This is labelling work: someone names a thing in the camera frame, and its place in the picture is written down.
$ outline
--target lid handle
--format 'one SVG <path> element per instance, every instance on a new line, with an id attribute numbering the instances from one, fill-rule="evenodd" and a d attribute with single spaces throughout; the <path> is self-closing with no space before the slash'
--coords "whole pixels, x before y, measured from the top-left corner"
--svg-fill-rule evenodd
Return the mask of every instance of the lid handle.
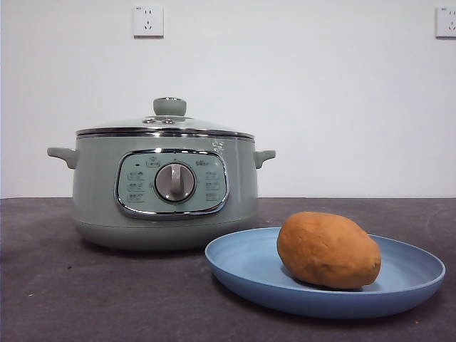
<path id="1" fill-rule="evenodd" d="M 156 98 L 154 112 L 159 116 L 184 116 L 187 103 L 181 98 Z"/>

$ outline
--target wall outlet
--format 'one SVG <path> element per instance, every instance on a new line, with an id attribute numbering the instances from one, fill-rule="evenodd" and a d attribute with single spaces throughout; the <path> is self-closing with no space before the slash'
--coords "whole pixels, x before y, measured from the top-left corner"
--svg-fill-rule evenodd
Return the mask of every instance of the wall outlet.
<path id="1" fill-rule="evenodd" d="M 163 37 L 163 6 L 133 7 L 133 36 L 135 38 Z"/>
<path id="2" fill-rule="evenodd" d="M 436 8 L 435 37 L 456 38 L 456 6 Z"/>

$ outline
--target pot lid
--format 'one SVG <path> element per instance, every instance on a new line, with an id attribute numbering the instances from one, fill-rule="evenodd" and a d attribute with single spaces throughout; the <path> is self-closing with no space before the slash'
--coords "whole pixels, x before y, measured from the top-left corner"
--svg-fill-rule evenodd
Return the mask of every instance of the pot lid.
<path id="1" fill-rule="evenodd" d="M 78 130 L 77 136 L 82 135 L 134 135 L 137 133 L 158 134 L 192 134 L 192 135 L 217 135 L 225 137 L 239 137 L 254 139 L 248 133 L 197 120 L 185 116 L 187 103 L 180 98 L 166 97 L 157 98 L 153 102 L 155 115 L 145 118 L 129 119 L 106 123 L 94 128 Z"/>

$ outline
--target cooker base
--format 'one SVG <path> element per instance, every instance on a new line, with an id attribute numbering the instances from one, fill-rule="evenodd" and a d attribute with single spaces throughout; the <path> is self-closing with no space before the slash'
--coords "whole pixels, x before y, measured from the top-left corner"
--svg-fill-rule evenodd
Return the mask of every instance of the cooker base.
<path id="1" fill-rule="evenodd" d="M 129 251 L 172 251 L 204 247 L 213 239 L 254 227 L 256 217 L 185 227 L 111 227 L 76 222 L 89 242 Z"/>

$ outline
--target dark table surface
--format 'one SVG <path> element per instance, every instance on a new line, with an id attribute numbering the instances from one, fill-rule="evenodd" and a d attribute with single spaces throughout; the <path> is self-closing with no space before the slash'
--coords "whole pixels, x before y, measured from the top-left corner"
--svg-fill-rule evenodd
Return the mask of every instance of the dark table surface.
<path id="1" fill-rule="evenodd" d="M 428 250 L 440 290 L 394 316 L 280 313 L 225 289 L 203 250 L 119 252 L 83 241 L 68 198 L 1 201 L 2 341 L 455 341 L 456 199 L 260 199 L 257 227 L 311 210 Z"/>

